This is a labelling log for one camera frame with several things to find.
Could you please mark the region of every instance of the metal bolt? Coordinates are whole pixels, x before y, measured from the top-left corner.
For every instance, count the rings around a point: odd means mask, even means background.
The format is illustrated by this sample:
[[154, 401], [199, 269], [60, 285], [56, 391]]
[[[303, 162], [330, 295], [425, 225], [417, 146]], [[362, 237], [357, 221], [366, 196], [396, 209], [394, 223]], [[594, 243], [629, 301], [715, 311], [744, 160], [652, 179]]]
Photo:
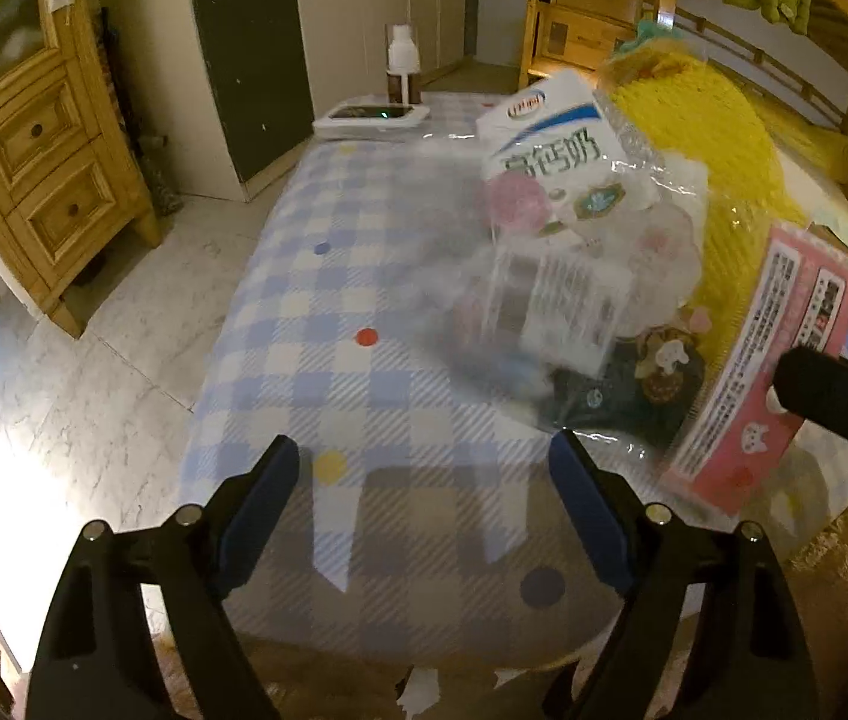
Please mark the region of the metal bolt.
[[670, 522], [670, 518], [673, 517], [673, 512], [662, 503], [650, 504], [643, 510], [643, 513], [646, 514], [646, 517], [654, 525], [667, 525]]
[[748, 541], [761, 541], [763, 538], [763, 528], [756, 522], [747, 520], [747, 522], [741, 525], [741, 535], [747, 538]]
[[194, 525], [202, 517], [204, 512], [205, 510], [197, 506], [196, 503], [185, 504], [175, 512], [175, 520], [178, 522], [178, 525], [187, 527], [188, 525]]
[[88, 522], [85, 529], [80, 532], [87, 541], [97, 541], [101, 536], [104, 536], [104, 531], [107, 529], [107, 523], [103, 519], [96, 519], [93, 522]]

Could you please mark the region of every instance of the checkered tablecloth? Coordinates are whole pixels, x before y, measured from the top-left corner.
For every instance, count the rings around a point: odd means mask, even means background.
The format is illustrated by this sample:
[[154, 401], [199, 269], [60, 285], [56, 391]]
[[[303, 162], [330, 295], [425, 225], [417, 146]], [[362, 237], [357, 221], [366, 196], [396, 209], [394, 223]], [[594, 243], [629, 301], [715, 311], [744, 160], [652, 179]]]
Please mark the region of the checkered tablecloth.
[[[429, 127], [473, 133], [497, 100], [429, 95]], [[301, 479], [225, 605], [237, 630], [378, 661], [545, 664], [598, 635], [620, 601], [552, 488], [549, 437], [387, 331], [389, 269], [413, 235], [395, 187], [414, 159], [410, 146], [371, 142], [316, 143], [302, 159], [209, 361], [181, 500], [205, 501], [290, 436]], [[602, 434], [590, 447], [639, 494], [670, 497], [653, 490], [641, 447]], [[848, 503], [848, 456], [835, 454], [824, 490], [840, 499], [797, 517], [798, 539]]]

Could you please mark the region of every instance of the barcode label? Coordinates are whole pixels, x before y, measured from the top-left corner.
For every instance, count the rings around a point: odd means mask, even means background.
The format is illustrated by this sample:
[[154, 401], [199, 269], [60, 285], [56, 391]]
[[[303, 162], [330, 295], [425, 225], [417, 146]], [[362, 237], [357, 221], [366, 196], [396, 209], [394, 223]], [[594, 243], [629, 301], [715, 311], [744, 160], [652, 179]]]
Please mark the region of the barcode label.
[[627, 269], [571, 252], [537, 256], [502, 250], [485, 333], [509, 334], [542, 360], [598, 376], [632, 282]]
[[794, 346], [809, 346], [816, 351], [823, 351], [830, 340], [834, 322], [838, 318], [838, 308], [843, 300], [846, 282], [828, 269], [821, 268], [817, 272], [817, 283], [811, 295], [811, 303], [804, 313], [800, 323], [800, 332]]
[[771, 240], [761, 279], [741, 335], [724, 365], [710, 402], [676, 453], [673, 467], [694, 478], [718, 446], [737, 415], [760, 370], [800, 274], [801, 255]]

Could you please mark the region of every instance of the black panel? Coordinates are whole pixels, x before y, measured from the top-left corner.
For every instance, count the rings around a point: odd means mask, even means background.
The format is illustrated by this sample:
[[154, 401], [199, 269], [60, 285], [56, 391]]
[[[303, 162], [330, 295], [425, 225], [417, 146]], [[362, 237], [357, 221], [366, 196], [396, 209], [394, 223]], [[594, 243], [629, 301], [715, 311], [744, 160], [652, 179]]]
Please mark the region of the black panel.
[[297, 0], [193, 0], [224, 138], [249, 180], [311, 134]]

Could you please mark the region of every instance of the beige fur rug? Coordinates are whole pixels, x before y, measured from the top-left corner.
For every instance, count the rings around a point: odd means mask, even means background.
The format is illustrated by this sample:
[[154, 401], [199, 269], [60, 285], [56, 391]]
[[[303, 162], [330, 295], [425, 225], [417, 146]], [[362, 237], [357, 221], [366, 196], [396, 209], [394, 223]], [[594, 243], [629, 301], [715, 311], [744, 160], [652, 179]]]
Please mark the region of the beige fur rug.
[[[785, 570], [814, 659], [823, 717], [827, 718], [848, 697], [848, 509], [800, 550]], [[675, 698], [695, 622], [686, 620], [678, 631], [672, 659], [648, 717], [666, 712]], [[406, 666], [366, 664], [257, 640], [245, 640], [243, 646], [285, 720], [403, 718], [394, 686], [406, 676]], [[176, 710], [197, 720], [200, 712], [173, 642], [157, 642], [157, 652]], [[596, 656], [586, 656], [579, 664], [575, 690], [584, 685]], [[528, 673], [495, 689], [489, 671], [441, 671], [441, 700], [418, 717], [542, 717], [540, 701], [553, 678], [553, 673]]]

